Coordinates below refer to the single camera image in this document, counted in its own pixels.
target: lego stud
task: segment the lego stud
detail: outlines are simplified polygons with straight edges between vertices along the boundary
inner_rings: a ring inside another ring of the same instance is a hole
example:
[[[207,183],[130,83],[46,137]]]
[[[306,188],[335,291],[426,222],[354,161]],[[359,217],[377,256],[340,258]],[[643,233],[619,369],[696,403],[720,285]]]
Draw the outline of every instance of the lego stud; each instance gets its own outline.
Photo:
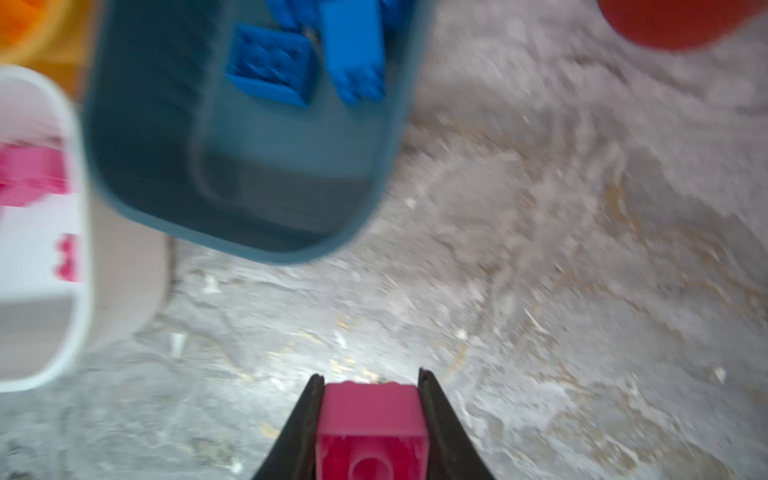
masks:
[[[283,83],[288,83],[291,65],[293,65],[293,59],[288,52],[279,48],[270,50],[270,70],[275,78]]]
[[[392,480],[392,465],[380,458],[363,458],[352,466],[349,480]]]
[[[355,444],[349,456],[349,480],[392,480],[392,460],[379,439]]]
[[[378,68],[367,68],[362,72],[357,82],[360,85],[360,94],[371,100],[384,98],[384,72]]]
[[[75,271],[75,236],[72,233],[65,233],[56,245],[56,250],[64,257],[62,262],[56,267],[56,277],[65,282],[77,282],[78,277]]]
[[[249,45],[243,52],[244,70],[258,78],[271,78],[269,67],[270,53],[261,45]]]
[[[356,104],[360,102],[360,95],[355,88],[355,79],[349,74],[337,75],[333,79],[336,92],[344,103]]]

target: concrete floor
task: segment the concrete floor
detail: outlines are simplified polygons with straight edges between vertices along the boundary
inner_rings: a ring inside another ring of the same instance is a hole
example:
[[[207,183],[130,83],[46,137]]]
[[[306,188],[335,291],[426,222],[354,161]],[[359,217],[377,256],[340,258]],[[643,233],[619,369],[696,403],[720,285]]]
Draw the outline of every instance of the concrete floor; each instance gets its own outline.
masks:
[[[0,478],[249,478],[311,373],[435,371],[508,478],[768,478],[768,22],[686,56],[591,0],[443,0],[367,228],[177,242],[167,308],[0,396]]]

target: white plastic bin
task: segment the white plastic bin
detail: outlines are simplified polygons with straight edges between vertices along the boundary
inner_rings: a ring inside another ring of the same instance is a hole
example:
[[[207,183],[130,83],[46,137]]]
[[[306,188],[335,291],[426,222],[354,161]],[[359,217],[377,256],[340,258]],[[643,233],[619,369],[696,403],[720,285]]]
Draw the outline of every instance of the white plastic bin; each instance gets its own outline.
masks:
[[[165,235],[118,216],[91,191],[80,121],[48,78],[0,65],[0,144],[56,146],[72,190],[0,207],[0,392],[13,392],[51,381],[83,349],[151,319],[169,259]],[[66,233],[76,236],[76,282],[55,274]]]

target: toy brick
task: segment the toy brick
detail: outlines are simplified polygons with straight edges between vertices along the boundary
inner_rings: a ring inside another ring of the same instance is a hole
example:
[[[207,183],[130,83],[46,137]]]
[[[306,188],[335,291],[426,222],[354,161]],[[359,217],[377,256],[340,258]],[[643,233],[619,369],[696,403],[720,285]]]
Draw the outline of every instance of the toy brick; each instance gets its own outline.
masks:
[[[0,205],[26,207],[46,194],[67,193],[60,150],[10,145],[0,151]]]
[[[319,28],[319,0],[266,0],[266,4],[281,28],[288,31]]]
[[[298,33],[238,25],[227,77],[254,97],[307,106],[317,76],[312,42]]]
[[[315,452],[317,480],[424,480],[429,433],[418,389],[327,384]]]
[[[387,31],[399,31],[406,20],[406,13],[411,7],[412,0],[379,0],[382,12],[382,23]]]
[[[320,25],[326,70],[339,96],[355,104],[385,94],[385,54],[379,0],[322,0]]]

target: blue plastic bin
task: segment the blue plastic bin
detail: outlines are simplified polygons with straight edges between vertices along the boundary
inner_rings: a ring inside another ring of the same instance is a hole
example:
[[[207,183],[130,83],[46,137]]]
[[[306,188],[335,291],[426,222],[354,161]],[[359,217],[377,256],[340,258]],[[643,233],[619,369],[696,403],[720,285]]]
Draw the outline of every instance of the blue plastic bin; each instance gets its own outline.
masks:
[[[275,25],[265,0],[105,2],[84,110],[95,183],[132,220],[251,260],[336,249],[384,191],[433,6],[388,34],[386,98],[344,104],[321,71],[302,108],[224,74],[236,23]]]

